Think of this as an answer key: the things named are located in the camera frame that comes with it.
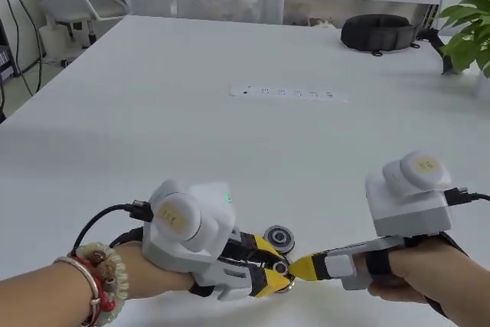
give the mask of white table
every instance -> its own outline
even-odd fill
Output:
[[[364,177],[427,149],[456,185],[489,192],[490,108],[471,78],[439,75],[428,44],[383,57],[337,31],[128,17],[0,126],[0,278],[66,253],[106,206],[146,199],[166,178],[224,179],[238,225],[290,227],[296,255],[375,237]],[[350,102],[233,98],[230,86],[346,92]],[[454,235],[490,267],[490,206],[454,210]],[[87,240],[136,224],[113,214]],[[336,281],[220,303],[187,293],[131,302],[114,326],[449,327],[430,308]]]

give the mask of power strip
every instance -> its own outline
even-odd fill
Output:
[[[230,95],[235,97],[255,97],[279,100],[306,100],[339,103],[348,102],[348,97],[345,93],[282,87],[231,87]]]

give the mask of floor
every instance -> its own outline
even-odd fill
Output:
[[[42,75],[42,86],[46,86],[53,78],[55,78],[58,73],[63,69],[61,67],[55,67],[49,64],[43,65],[43,75]],[[38,85],[38,71],[39,66],[31,68],[27,73],[24,74],[26,81],[28,82],[31,91],[35,91]],[[15,111],[24,105],[31,96],[25,88],[24,82],[21,78],[11,78],[5,81],[5,115],[7,118],[15,113]]]

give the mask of metal bearing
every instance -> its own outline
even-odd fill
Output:
[[[282,255],[287,255],[294,248],[294,236],[291,230],[284,226],[269,227],[263,238]]]
[[[273,269],[289,279],[289,285],[284,289],[276,291],[276,294],[286,294],[294,287],[296,278],[289,274],[289,261],[285,258],[273,264]]]

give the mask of bracelet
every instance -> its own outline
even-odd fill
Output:
[[[99,290],[100,305],[94,324],[101,327],[111,323],[128,298],[128,275],[123,260],[113,248],[102,243],[79,247],[72,257],[86,267]]]
[[[78,262],[73,258],[59,257],[54,262],[70,264],[72,267],[75,267],[77,270],[79,270],[83,274],[83,276],[87,279],[88,283],[90,284],[90,288],[92,289],[92,299],[90,300],[90,307],[92,308],[92,314],[91,314],[90,321],[87,320],[84,323],[82,323],[82,327],[95,325],[100,314],[100,294],[99,294],[99,288],[97,287],[96,279],[92,276],[89,270],[82,263]]]

